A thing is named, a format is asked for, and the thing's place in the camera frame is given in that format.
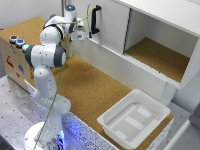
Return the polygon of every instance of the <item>white robotic arm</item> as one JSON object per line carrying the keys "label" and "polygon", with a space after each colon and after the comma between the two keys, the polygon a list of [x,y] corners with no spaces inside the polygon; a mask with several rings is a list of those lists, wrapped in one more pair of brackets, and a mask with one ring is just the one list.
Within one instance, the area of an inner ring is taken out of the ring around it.
{"label": "white robotic arm", "polygon": [[[65,7],[65,17],[51,15],[46,21],[44,30],[40,35],[42,45],[30,45],[22,48],[25,52],[26,61],[34,68],[34,80],[37,90],[34,92],[32,99],[46,107],[47,113],[57,91],[57,85],[50,67],[62,67],[65,64],[66,51],[59,45],[64,38],[64,34],[69,34],[72,41],[84,40],[87,37],[80,30],[84,25],[81,20],[77,18],[75,7],[68,5]],[[70,101],[61,95],[57,95],[53,110],[50,112],[41,133],[38,150],[41,148],[55,149],[49,143],[55,142],[55,139],[62,132],[62,115],[68,113],[70,108]]]}

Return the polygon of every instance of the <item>white plastic bin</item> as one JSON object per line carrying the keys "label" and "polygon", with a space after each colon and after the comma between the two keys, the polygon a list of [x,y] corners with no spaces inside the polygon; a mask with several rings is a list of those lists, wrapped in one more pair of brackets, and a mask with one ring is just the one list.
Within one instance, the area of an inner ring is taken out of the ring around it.
{"label": "white plastic bin", "polygon": [[133,90],[97,121],[126,149],[136,149],[169,115],[170,109],[140,90]]}

